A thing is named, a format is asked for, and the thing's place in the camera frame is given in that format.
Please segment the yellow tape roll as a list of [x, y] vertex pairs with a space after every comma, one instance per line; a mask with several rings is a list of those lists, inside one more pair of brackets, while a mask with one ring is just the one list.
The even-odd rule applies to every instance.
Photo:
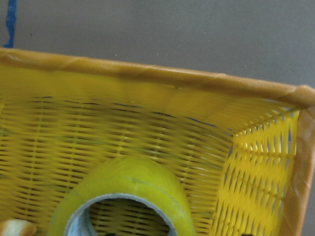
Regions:
[[194, 236], [191, 209], [179, 179], [145, 157], [109, 159], [92, 169], [59, 203], [47, 235], [95, 236], [90, 206], [108, 199], [144, 204], [164, 220], [170, 236]]

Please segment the yellow plastic woven basket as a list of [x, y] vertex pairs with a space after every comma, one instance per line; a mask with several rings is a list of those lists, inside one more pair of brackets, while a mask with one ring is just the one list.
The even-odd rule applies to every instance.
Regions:
[[1, 221], [46, 235], [59, 202], [118, 157], [172, 171], [198, 236], [299, 236], [315, 168], [315, 91], [1, 48]]

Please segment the toy croissant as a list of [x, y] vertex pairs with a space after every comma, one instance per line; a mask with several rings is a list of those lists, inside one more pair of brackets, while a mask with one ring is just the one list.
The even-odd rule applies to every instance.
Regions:
[[27, 221], [20, 219], [9, 219], [0, 222], [1, 236], [33, 236], [37, 227]]

